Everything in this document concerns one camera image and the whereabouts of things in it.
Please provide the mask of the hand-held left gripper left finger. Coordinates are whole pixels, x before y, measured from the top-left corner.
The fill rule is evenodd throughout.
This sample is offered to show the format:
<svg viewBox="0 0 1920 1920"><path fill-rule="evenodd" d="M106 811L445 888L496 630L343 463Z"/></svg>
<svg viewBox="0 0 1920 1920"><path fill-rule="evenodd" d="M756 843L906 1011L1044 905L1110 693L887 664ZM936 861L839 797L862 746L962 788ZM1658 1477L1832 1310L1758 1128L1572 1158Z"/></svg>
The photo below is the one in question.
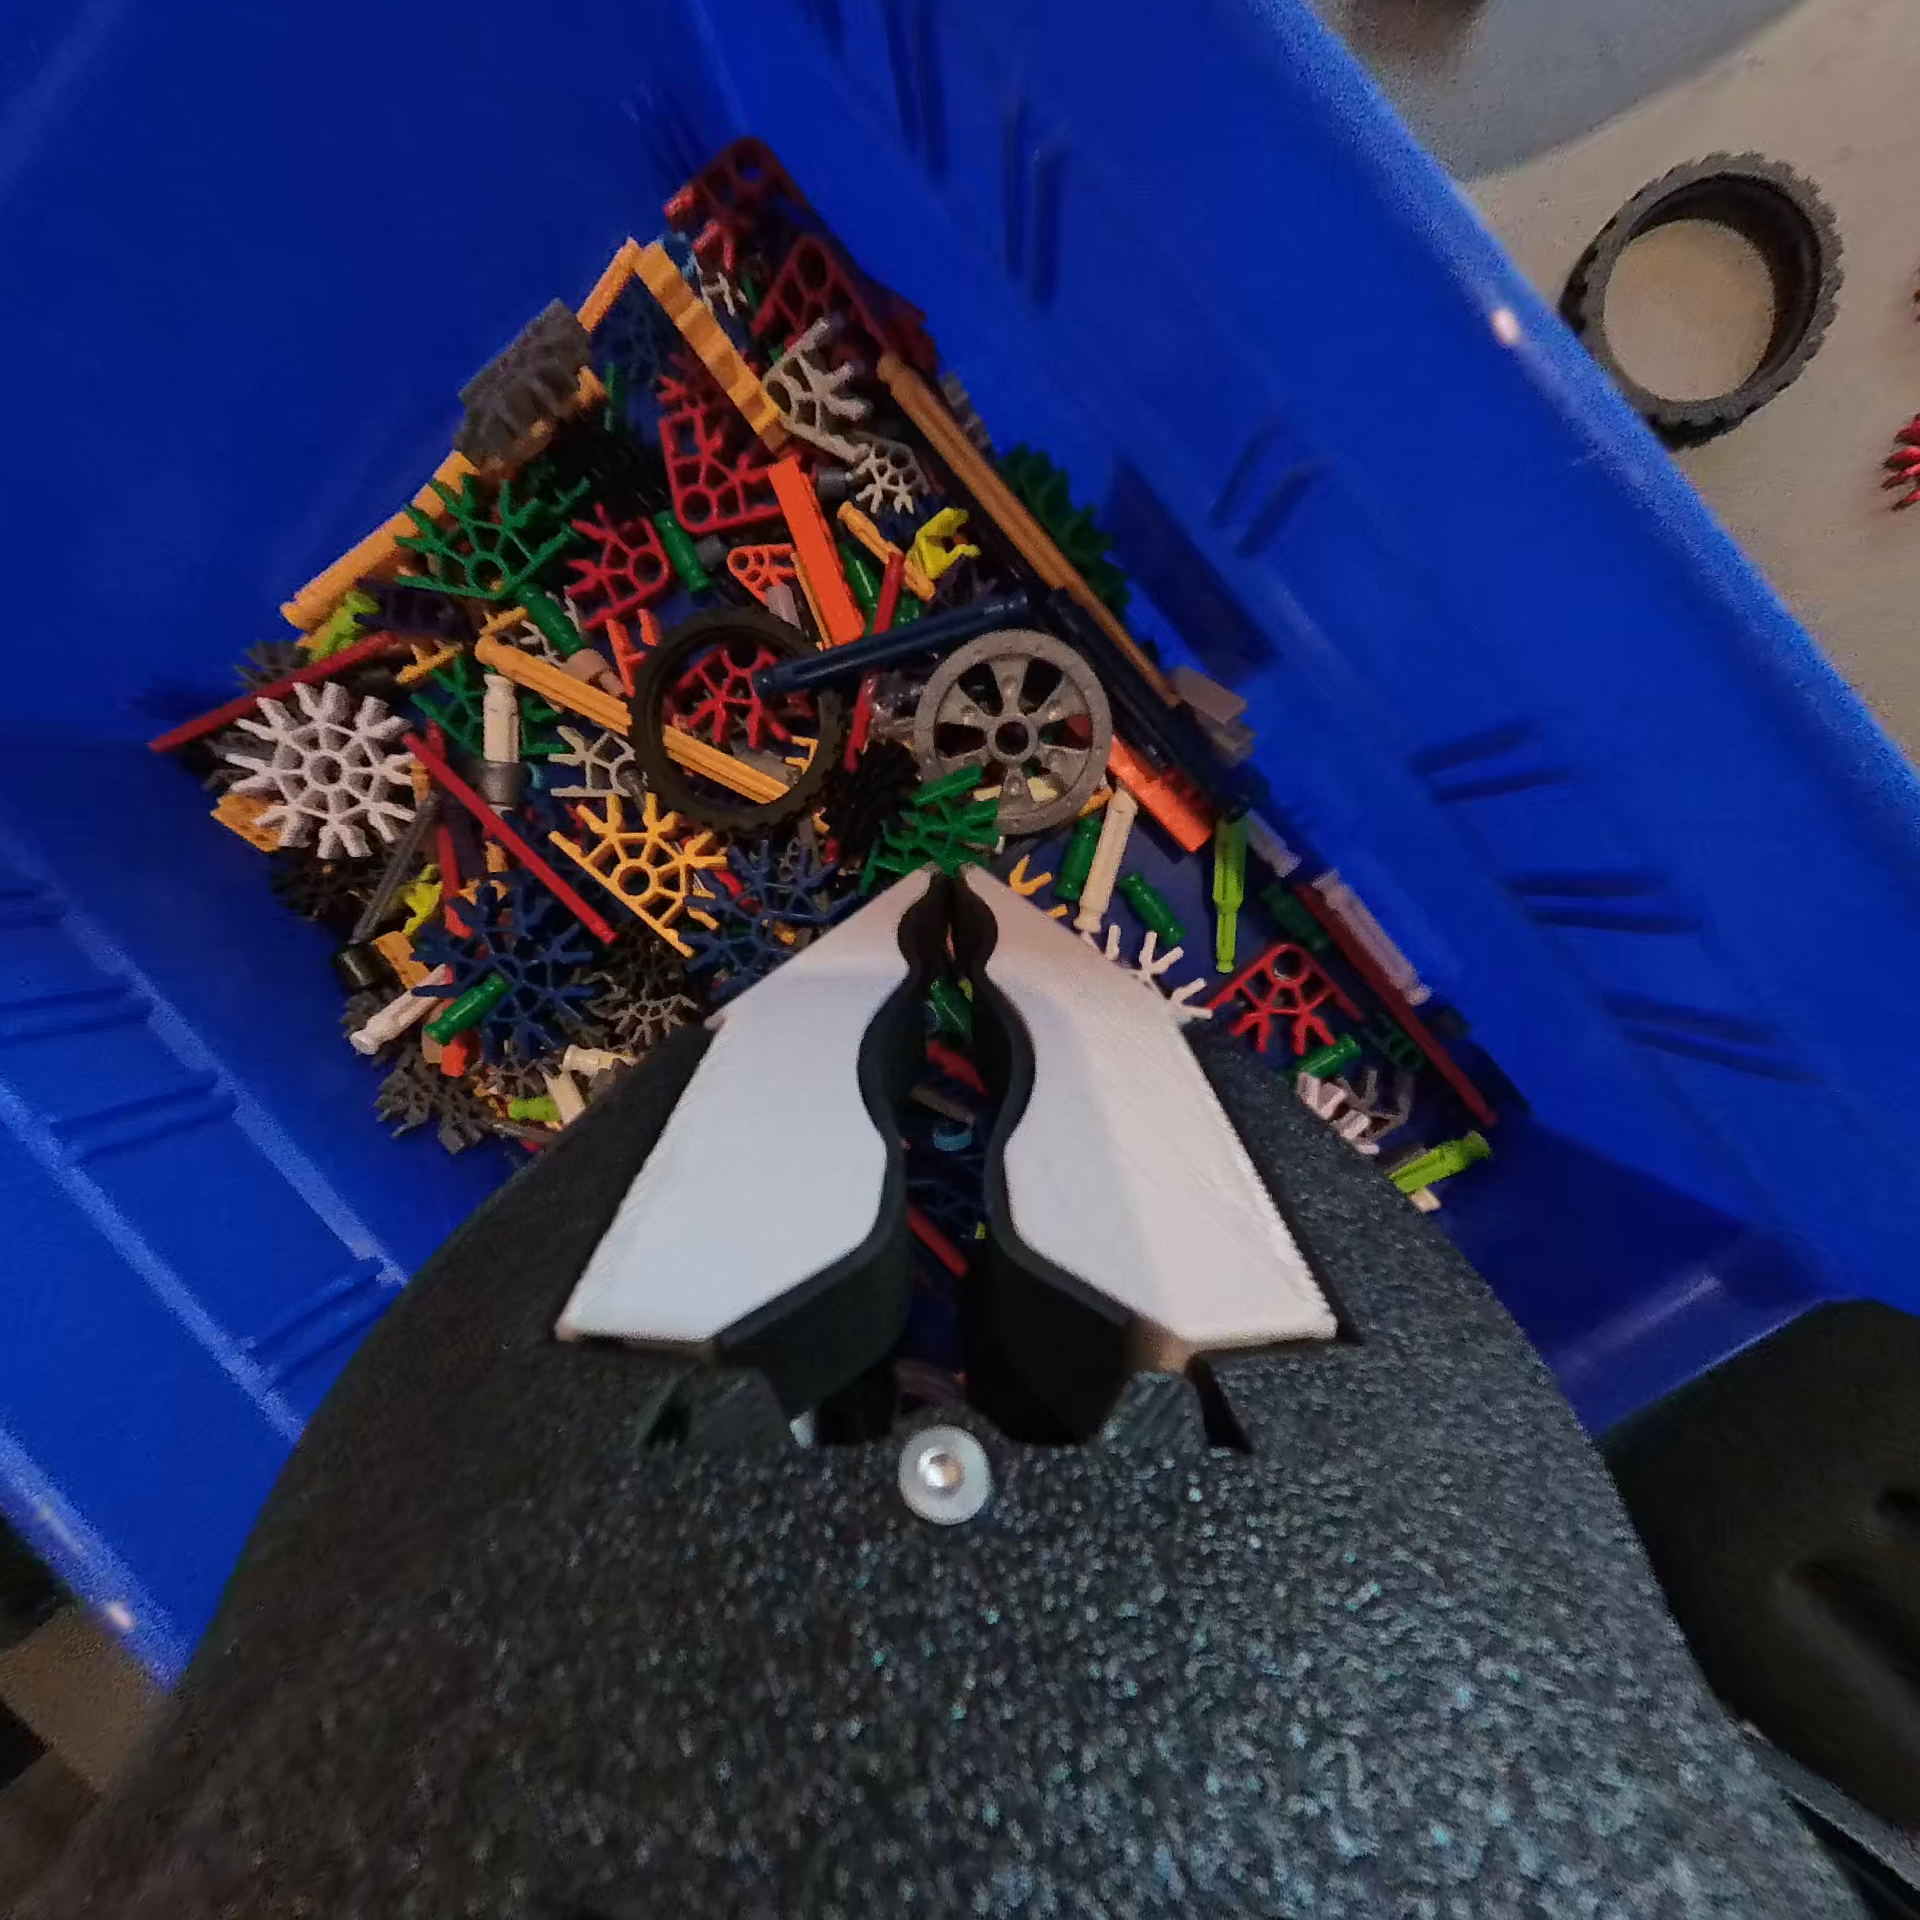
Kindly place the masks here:
<svg viewBox="0 0 1920 1920"><path fill-rule="evenodd" d="M906 1328L900 1115L950 888L876 894L718 1011L654 1158L591 1237L561 1344L891 1351Z"/></svg>

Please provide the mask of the black perforated tray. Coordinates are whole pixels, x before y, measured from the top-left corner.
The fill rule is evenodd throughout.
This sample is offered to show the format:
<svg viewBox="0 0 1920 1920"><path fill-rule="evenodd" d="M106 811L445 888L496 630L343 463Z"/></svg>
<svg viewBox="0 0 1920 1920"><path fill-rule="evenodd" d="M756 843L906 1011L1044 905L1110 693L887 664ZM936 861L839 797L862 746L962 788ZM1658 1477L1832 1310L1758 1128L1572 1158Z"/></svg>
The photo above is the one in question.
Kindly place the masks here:
<svg viewBox="0 0 1920 1920"><path fill-rule="evenodd" d="M1920 1824L1920 1317L1831 1303L1598 1454L1707 1695Z"/></svg>

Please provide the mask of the grey spoked toy wheel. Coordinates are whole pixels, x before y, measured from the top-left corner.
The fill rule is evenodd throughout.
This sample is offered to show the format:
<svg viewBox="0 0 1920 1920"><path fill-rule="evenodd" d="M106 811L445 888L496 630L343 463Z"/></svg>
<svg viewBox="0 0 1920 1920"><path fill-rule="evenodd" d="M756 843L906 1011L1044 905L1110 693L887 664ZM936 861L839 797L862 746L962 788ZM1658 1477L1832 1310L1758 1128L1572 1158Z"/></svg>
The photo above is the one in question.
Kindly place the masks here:
<svg viewBox="0 0 1920 1920"><path fill-rule="evenodd" d="M1001 843L1050 829L1110 766L1110 693L1076 649L984 630L936 664L906 746L929 778L994 788Z"/></svg>

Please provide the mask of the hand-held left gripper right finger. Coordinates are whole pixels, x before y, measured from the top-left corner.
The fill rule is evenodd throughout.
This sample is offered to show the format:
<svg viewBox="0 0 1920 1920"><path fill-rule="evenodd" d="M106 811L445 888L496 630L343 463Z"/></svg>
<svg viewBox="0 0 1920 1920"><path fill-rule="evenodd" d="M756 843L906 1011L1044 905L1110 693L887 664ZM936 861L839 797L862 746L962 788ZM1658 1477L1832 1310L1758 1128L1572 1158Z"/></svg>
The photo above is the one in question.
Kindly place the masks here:
<svg viewBox="0 0 1920 1920"><path fill-rule="evenodd" d="M994 872L962 872L962 954L1001 1028L994 1259L1175 1351L1336 1344L1186 1023Z"/></svg>

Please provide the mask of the blue plastic bin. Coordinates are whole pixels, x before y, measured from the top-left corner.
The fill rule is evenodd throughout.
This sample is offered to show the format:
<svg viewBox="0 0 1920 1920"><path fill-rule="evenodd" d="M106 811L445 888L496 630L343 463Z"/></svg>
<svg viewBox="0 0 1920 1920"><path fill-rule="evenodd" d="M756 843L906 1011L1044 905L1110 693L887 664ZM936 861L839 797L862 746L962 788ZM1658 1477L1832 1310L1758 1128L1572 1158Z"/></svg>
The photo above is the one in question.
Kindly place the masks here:
<svg viewBox="0 0 1920 1920"><path fill-rule="evenodd" d="M756 134L1067 470L1278 827L1470 1023L1470 1267L1592 1431L1920 1310L1920 778L1300 0L0 5L0 1510L178 1681L506 1177L157 739Z"/></svg>

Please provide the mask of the black toy tyre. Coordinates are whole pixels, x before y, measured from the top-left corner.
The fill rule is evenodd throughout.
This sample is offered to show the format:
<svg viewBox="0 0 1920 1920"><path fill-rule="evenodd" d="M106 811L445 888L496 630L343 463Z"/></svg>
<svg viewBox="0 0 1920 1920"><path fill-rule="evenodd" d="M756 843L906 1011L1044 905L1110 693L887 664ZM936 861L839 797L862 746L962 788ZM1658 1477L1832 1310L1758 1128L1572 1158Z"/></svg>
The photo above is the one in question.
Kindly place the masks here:
<svg viewBox="0 0 1920 1920"><path fill-rule="evenodd" d="M1768 266L1768 358L1735 393L1719 393L1719 400L1663 400L1663 393L1649 393L1626 366L1614 328L1609 328L1609 293L1614 293L1626 253L1649 229L1676 229L1676 219L1735 229ZM1614 393L1638 409L1638 428L1663 449L1699 449L1699 438L1724 438L1738 420L1758 420L1779 393L1789 393L1807 378L1807 358L1831 347L1831 325L1832 325L1832 293L1845 293L1832 203L1789 161L1768 161L1768 155L1699 155L1699 161L1649 176L1577 251L1577 266L1563 284L1563 325L1598 358L1598 378L1614 378Z"/></svg>
<svg viewBox="0 0 1920 1920"><path fill-rule="evenodd" d="M756 684L811 656L816 649L756 605L689 612L676 630L659 630L633 693L647 788L671 817L742 843L797 827L847 746L847 693L768 693Z"/></svg>

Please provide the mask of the white snowflake connector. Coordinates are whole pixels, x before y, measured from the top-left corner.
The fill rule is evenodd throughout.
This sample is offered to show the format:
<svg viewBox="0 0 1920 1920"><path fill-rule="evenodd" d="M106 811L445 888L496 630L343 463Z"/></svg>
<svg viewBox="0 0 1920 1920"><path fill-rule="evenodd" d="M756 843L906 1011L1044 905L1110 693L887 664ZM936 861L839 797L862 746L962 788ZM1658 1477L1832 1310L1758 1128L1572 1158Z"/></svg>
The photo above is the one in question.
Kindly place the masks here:
<svg viewBox="0 0 1920 1920"><path fill-rule="evenodd" d="M224 766L270 851L375 861L414 827L405 714L343 684L263 693Z"/></svg>

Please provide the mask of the pile of colourful toy pieces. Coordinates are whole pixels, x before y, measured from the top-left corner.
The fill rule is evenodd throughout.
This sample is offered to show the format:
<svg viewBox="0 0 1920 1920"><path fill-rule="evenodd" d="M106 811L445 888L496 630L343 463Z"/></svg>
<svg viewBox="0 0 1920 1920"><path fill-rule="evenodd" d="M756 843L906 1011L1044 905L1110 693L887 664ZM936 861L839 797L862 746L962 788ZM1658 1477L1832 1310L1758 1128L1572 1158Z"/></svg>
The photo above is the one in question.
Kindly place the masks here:
<svg viewBox="0 0 1920 1920"><path fill-rule="evenodd" d="M1050 927L1212 1023L1408 1208L1490 1162L1490 1078L1393 974L1356 905L1259 827L1237 693L1137 630L1067 477L994 431L936 328L742 134L545 307L462 400L462 449L157 739L343 954L375 1120L536 1162L633 1065L768 983L906 863L1010 872ZM641 664L689 612L756 605L839 685L826 797L768 829L671 817L633 746ZM984 630L1076 649L1110 766L1050 829L918 777L918 693ZM405 714L414 827L375 861L270 851L224 746L263 693L343 684Z"/></svg>

